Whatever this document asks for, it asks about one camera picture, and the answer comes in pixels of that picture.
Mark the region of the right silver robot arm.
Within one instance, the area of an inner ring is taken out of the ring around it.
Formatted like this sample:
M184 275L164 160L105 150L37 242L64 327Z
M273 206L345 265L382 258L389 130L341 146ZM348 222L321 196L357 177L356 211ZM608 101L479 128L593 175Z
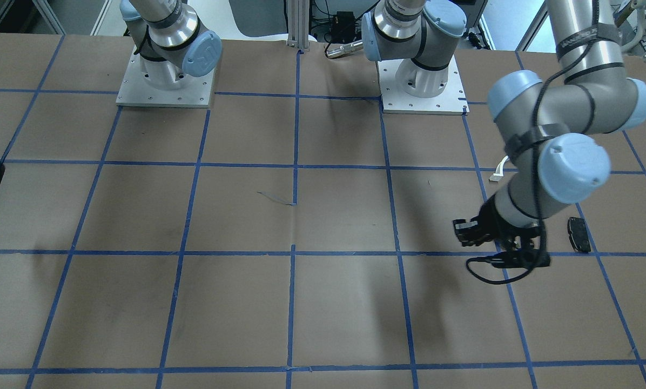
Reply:
M195 9L182 1L122 1L120 12L135 38L136 55L168 63L178 74L207 76L221 58L222 42L204 26ZM0 162L0 184L5 167Z

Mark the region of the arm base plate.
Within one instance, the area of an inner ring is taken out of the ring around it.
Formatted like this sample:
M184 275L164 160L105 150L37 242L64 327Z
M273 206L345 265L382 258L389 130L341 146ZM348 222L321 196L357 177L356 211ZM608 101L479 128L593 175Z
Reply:
M410 59L377 62L384 113L461 115L468 99L455 57L441 71L421 69Z
M116 104L131 108L210 107L217 69L194 77L168 61L149 61L134 52L132 49Z

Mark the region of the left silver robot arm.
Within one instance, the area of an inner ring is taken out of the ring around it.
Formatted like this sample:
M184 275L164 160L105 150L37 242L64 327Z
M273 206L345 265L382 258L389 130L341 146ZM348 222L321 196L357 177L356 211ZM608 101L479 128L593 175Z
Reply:
M592 135L646 120L646 84L627 76L607 1L547 1L560 71L520 70L489 90L489 112L518 168L471 220L454 220L463 246L541 236L543 222L605 184L610 159ZM368 60L399 60L395 81L415 98L440 95L466 15L449 1L380 1L361 20Z

